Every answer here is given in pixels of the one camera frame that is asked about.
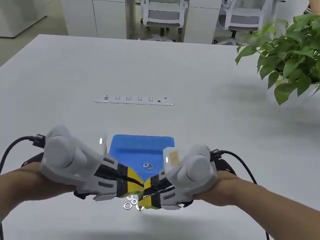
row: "chair backrest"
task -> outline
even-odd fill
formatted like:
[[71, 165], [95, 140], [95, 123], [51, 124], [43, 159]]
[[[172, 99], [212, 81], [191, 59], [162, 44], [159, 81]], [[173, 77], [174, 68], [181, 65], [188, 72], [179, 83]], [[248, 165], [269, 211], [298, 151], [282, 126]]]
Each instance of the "chair backrest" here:
[[273, 0], [232, 0], [224, 11], [226, 30], [231, 27], [259, 30]]
[[182, 28], [185, 23], [188, 0], [142, 0], [142, 24], [161, 24]]

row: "gray floor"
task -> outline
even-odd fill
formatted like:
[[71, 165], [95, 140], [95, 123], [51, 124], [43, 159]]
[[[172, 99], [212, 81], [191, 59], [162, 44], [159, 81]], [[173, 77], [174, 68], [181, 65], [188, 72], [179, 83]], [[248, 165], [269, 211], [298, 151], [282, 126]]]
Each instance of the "gray floor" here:
[[[16, 38], [1, 38], [0, 37], [0, 67], [12, 58], [17, 52], [24, 48], [29, 42], [31, 42], [39, 34], [49, 35], [68, 35], [63, 9], [60, 0], [51, 0], [46, 8], [47, 17], [28, 28]], [[136, 6], [136, 26], [137, 34], [141, 39], [148, 39], [152, 34], [159, 34], [160, 28], [153, 27], [151, 31], [147, 31], [145, 27], [140, 24], [140, 6]], [[230, 35], [224, 31], [222, 36]], [[179, 42], [178, 31], [166, 32], [166, 36], [170, 39], [176, 39]]]
[[60, 0], [52, 0], [48, 4], [46, 12], [46, 18], [22, 32], [16, 38], [0, 38], [0, 66], [39, 34], [68, 35]]

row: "blue block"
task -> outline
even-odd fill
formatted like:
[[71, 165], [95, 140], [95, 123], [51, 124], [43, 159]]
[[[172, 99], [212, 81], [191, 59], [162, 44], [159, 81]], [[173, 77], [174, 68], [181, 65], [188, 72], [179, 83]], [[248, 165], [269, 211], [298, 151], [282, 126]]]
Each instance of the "blue block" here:
[[[174, 146], [175, 140], [169, 136], [115, 135], [109, 154], [146, 181], [163, 169], [163, 150]], [[152, 164], [153, 169], [144, 168], [144, 163]]]

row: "yellow and black tape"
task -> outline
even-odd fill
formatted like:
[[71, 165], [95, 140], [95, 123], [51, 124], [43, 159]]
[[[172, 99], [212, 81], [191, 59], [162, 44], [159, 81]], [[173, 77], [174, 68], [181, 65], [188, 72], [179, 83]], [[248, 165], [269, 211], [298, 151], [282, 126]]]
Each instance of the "yellow and black tape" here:
[[141, 177], [138, 176], [138, 174], [131, 168], [124, 166], [122, 164], [118, 164], [118, 173], [121, 173], [121, 175], [127, 176], [130, 179], [133, 179], [137, 181], [139, 184], [126, 181], [123, 179], [117, 180], [117, 189], [116, 189], [116, 196], [118, 198], [125, 198], [129, 195], [135, 195], [143, 192], [144, 188], [142, 185], [144, 184], [144, 181], [141, 179]]
[[[154, 176], [149, 178], [147, 181], [144, 182], [144, 189], [149, 189], [152, 186], [156, 186], [155, 184], [159, 182], [159, 177]], [[160, 209], [161, 208], [161, 198], [160, 193], [155, 193], [153, 195], [147, 196], [143, 198], [138, 203], [139, 206], [145, 207], [146, 209]]]

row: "office chair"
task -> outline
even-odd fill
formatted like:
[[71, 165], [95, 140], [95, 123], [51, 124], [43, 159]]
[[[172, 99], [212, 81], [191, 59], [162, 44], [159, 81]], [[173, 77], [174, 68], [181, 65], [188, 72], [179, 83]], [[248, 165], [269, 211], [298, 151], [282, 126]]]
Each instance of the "office chair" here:
[[237, 32], [258, 31], [273, 0], [223, 0], [217, 27], [232, 32], [232, 36], [217, 45], [237, 45]]
[[168, 41], [164, 38], [165, 28], [178, 28], [182, 32], [189, 0], [141, 0], [141, 24], [147, 29], [152, 25], [160, 26], [160, 36], [154, 41]]

